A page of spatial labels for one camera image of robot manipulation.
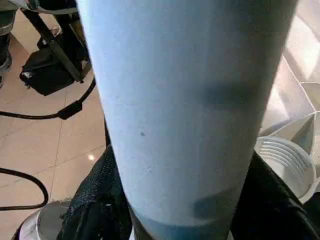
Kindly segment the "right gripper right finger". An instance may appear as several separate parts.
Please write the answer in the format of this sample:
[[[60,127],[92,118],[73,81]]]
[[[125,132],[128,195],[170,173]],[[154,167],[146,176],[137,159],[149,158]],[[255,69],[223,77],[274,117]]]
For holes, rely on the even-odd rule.
[[[301,203],[255,152],[230,231],[235,240],[318,240],[320,195]]]

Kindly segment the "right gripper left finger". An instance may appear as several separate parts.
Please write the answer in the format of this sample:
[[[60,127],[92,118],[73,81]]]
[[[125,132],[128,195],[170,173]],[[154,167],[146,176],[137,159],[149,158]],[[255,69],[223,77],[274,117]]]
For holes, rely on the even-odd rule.
[[[64,214],[59,240],[128,240],[132,220],[109,145],[79,185]]]

